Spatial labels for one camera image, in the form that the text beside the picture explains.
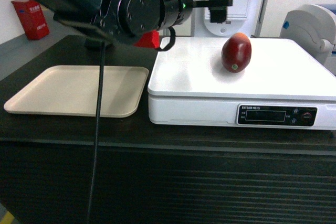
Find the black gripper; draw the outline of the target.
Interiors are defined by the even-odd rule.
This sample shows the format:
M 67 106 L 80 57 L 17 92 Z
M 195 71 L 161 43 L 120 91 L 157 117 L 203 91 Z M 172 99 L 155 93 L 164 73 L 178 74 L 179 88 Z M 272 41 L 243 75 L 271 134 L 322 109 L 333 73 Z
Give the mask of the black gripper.
M 226 7 L 233 5 L 233 0 L 185 0 L 183 9 L 209 8 L 210 22 L 223 23 L 226 21 Z

